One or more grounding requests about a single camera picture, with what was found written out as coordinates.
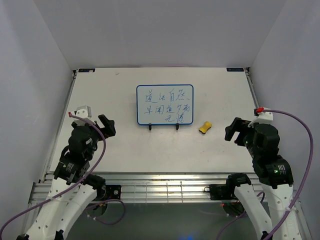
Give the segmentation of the yellow whiteboard eraser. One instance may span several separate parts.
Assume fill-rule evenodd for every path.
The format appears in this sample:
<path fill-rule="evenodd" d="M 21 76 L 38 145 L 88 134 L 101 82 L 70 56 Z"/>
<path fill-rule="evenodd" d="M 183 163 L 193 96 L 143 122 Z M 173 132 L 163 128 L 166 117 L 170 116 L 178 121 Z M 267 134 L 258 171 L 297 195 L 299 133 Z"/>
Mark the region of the yellow whiteboard eraser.
<path fill-rule="evenodd" d="M 206 134 L 211 127 L 212 127 L 212 124 L 209 121 L 206 121 L 198 130 L 202 134 Z"/>

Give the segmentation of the blue framed whiteboard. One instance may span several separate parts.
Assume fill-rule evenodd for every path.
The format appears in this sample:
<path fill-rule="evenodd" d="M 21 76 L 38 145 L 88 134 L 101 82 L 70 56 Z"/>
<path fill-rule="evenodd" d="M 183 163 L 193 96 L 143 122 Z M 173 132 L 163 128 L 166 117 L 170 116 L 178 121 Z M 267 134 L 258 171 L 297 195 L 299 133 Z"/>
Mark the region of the blue framed whiteboard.
<path fill-rule="evenodd" d="M 137 123 L 191 125 L 194 122 L 194 86 L 152 84 L 136 87 Z"/>

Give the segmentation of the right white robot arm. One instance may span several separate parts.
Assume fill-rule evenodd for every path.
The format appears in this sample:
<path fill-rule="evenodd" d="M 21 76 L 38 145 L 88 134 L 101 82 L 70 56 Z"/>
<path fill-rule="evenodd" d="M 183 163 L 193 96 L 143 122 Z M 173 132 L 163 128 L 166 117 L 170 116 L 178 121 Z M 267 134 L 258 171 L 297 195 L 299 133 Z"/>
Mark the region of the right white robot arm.
<path fill-rule="evenodd" d="M 250 122 L 236 117 L 225 128 L 226 141 L 235 133 L 235 144 L 246 147 L 252 157 L 252 166 L 268 203 L 266 212 L 255 197 L 248 176 L 234 173 L 226 181 L 226 194 L 239 199 L 256 231 L 257 239 L 271 234 L 272 240 L 300 240 L 296 211 L 293 202 L 293 175 L 289 163 L 279 155 L 280 136 L 269 121 Z"/>

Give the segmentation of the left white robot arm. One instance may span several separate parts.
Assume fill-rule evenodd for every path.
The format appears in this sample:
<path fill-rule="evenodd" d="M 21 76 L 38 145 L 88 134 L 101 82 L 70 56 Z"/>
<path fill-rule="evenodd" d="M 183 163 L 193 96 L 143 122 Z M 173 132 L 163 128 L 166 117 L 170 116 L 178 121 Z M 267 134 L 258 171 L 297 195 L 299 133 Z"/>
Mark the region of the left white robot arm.
<path fill-rule="evenodd" d="M 100 127 L 79 110 L 69 116 L 75 119 L 73 130 L 53 173 L 46 202 L 31 227 L 17 237 L 19 240 L 66 239 L 85 207 L 106 195 L 105 180 L 91 173 L 90 161 L 98 143 L 116 135 L 115 122 L 101 114 Z"/>

